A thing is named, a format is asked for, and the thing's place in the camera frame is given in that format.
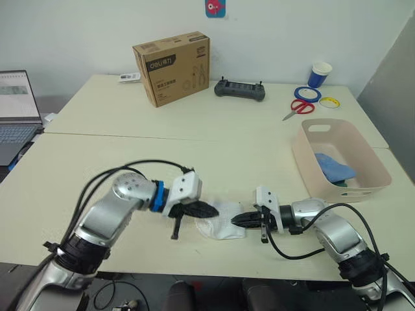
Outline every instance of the blue paper cup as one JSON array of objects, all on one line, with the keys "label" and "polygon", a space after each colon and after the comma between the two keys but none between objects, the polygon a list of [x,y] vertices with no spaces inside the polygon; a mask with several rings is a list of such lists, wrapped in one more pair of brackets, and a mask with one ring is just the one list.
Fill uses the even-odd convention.
[{"label": "blue paper cup", "polygon": [[322,86],[324,80],[327,78],[327,76],[332,70],[333,67],[329,63],[314,63],[313,70],[311,71],[308,81],[309,87],[313,87],[316,89]]}]

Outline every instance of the scissors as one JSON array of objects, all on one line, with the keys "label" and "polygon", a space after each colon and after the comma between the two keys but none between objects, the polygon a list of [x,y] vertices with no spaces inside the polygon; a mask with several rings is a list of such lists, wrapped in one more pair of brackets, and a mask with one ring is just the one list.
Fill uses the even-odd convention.
[{"label": "scissors", "polygon": [[312,113],[315,109],[315,106],[311,104],[310,102],[306,102],[302,99],[294,99],[291,103],[291,112],[285,116],[283,121],[291,118],[293,115],[306,115],[308,113]]}]

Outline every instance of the white cloth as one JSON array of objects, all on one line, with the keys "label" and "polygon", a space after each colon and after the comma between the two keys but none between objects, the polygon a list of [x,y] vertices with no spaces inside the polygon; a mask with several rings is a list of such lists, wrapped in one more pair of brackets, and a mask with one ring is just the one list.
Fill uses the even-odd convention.
[{"label": "white cloth", "polygon": [[244,238],[245,228],[231,223],[231,219],[242,213],[242,206],[235,202],[209,202],[214,206],[219,216],[213,218],[196,218],[196,227],[200,233],[207,238],[224,240],[227,238]]}]

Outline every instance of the blue tape roll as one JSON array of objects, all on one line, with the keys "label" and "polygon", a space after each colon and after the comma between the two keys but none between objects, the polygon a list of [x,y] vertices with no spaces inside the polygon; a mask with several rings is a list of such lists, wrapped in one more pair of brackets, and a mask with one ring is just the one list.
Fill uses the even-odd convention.
[{"label": "blue tape roll", "polygon": [[164,182],[160,180],[158,182],[156,198],[154,199],[154,203],[151,208],[152,212],[158,212],[160,207],[163,205],[163,191],[164,191]]},{"label": "blue tape roll", "polygon": [[[315,97],[315,98],[302,97],[300,95],[300,91],[302,89],[310,89],[311,91],[316,92],[317,97]],[[302,100],[304,100],[306,102],[318,102],[320,100],[320,98],[322,98],[322,94],[317,89],[313,89],[312,87],[308,87],[308,86],[300,86],[300,87],[297,87],[296,90],[294,91],[294,96],[296,98],[302,99]]]}]

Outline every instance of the white wall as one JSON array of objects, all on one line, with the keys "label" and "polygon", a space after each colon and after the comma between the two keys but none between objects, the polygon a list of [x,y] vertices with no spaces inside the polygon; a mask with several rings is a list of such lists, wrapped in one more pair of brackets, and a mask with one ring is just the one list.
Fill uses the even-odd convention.
[{"label": "white wall", "polygon": [[93,73],[136,71],[132,45],[199,30],[211,38],[211,79],[305,82],[330,62],[328,84],[358,95],[415,0],[0,0],[0,70],[24,68],[38,97],[69,98]]}]

